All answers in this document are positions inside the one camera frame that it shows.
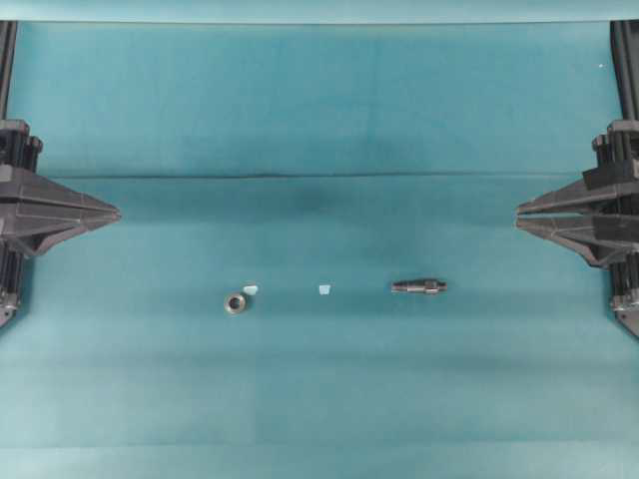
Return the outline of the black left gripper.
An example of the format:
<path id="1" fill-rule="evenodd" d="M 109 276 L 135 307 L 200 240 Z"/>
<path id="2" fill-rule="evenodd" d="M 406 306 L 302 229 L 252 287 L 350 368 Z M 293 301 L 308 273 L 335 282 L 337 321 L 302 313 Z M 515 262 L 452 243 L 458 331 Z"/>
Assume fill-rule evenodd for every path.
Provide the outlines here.
<path id="1" fill-rule="evenodd" d="M 83 213 L 106 216 L 29 231 L 22 228 L 16 232 L 9 232 L 2 222 L 1 326 L 14 317 L 21 304 L 23 254 L 27 257 L 43 255 L 60 242 L 121 219 L 116 207 L 32 173 L 36 171 L 42 149 L 42 141 L 30 135 L 26 122 L 1 121 L 1 165 L 12 166 L 1 168 L 1 216 L 9 218 L 32 213 L 45 218 Z"/>

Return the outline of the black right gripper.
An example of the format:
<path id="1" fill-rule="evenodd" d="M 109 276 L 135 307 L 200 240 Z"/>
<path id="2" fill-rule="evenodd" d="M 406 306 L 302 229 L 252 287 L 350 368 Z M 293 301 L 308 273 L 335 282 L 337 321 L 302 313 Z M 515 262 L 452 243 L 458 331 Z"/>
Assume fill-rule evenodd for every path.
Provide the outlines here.
<path id="1" fill-rule="evenodd" d="M 610 272 L 616 319 L 638 325 L 638 123 L 615 121 L 593 141 L 597 168 L 559 190 L 521 204 L 516 214 L 578 217 L 516 219 L 516 227 L 579 254 Z"/>

